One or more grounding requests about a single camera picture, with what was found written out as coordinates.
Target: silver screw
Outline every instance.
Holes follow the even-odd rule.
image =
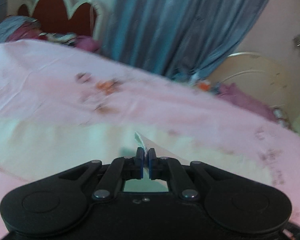
[[[194,199],[199,193],[194,189],[186,189],[181,194],[186,199]]]
[[[94,193],[94,196],[98,199],[105,199],[110,196],[110,192],[105,189],[99,189]]]

